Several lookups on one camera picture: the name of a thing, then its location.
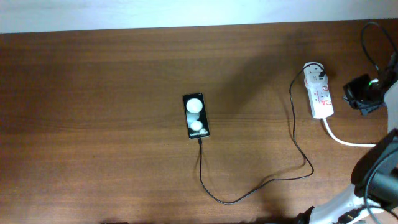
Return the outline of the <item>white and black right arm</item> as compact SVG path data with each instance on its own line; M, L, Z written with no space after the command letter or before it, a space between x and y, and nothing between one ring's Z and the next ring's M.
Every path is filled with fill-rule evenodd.
M376 214L392 213L397 208L397 53L376 79L362 75L344 87L344 100L361 114L385 106L387 135L357 162L351 183L327 203L298 214L294 223L357 223Z

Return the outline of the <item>black Galaxy smartphone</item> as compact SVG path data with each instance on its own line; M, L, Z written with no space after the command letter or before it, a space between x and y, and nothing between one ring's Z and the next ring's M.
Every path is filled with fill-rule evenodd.
M188 138L200 139L210 136L210 128L202 93L183 95L183 107L187 124Z

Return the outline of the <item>white power strip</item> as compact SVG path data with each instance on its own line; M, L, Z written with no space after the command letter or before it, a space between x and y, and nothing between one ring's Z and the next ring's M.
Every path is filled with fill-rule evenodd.
M323 119L334 114L328 85L309 88L308 98L313 118Z

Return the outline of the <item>white USB wall charger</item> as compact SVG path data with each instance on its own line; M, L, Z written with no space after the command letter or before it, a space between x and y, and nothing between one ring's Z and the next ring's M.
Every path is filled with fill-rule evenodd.
M303 68L304 84L307 89L315 89L328 84L328 77L322 64L309 62L306 63Z

